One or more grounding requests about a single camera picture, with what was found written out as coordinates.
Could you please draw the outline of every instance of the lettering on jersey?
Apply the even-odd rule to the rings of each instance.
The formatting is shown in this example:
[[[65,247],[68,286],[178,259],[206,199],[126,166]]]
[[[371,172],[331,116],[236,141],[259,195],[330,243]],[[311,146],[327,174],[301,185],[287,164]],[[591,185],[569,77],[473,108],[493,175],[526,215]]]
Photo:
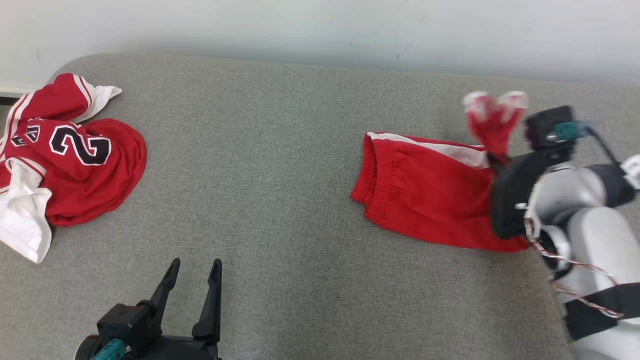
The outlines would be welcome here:
[[[89,136],[87,137],[87,146],[83,137],[70,125],[61,125],[54,129],[49,140],[49,147],[52,152],[64,155],[69,148],[69,142],[73,145],[76,156],[83,165],[104,165],[111,154],[111,140]]]
[[[27,138],[31,140],[31,142],[38,141],[38,138],[40,137],[40,126],[39,125],[28,126],[26,135],[27,135]]]
[[[24,142],[24,140],[21,139],[18,135],[11,138],[11,143],[13,143],[13,146],[16,146],[16,147],[27,145],[27,143]]]

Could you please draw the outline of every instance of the white baseboard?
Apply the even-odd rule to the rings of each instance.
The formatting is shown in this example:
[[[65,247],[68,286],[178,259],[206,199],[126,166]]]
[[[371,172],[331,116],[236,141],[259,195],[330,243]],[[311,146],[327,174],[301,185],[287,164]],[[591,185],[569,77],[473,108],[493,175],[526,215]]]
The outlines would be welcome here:
[[[20,96],[34,91],[36,91],[36,89],[10,88],[7,86],[0,86],[0,97],[15,97],[16,99],[18,99]]]

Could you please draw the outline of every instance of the white wall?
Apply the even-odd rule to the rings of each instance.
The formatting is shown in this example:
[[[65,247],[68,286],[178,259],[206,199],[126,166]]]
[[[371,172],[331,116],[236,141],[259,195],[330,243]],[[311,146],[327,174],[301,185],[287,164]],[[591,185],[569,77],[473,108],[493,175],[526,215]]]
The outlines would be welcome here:
[[[635,0],[2,0],[0,11],[0,92],[130,49],[640,84]]]

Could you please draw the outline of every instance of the black cable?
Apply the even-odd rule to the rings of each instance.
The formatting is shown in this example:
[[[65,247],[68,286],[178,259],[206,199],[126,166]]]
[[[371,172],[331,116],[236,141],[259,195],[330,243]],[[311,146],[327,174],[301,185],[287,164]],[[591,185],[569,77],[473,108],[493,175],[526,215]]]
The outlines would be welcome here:
[[[596,141],[598,142],[598,145],[600,145],[600,147],[606,153],[607,157],[609,158],[609,160],[611,160],[613,165],[616,165],[617,167],[619,167],[620,162],[618,161],[618,159],[616,159],[616,156],[613,154],[613,152],[611,151],[607,143],[605,143],[602,137],[600,137],[600,134],[598,134],[591,126],[586,127],[586,132],[587,134],[593,136],[594,139],[596,139]]]

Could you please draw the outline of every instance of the folded red shorts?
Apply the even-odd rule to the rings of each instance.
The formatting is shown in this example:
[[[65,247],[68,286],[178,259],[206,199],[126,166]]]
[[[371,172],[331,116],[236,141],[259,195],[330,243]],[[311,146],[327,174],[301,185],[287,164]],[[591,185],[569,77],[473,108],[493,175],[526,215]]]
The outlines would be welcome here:
[[[493,173],[482,146],[390,133],[367,133],[351,198],[383,229],[457,247],[516,252],[521,238],[491,229]]]

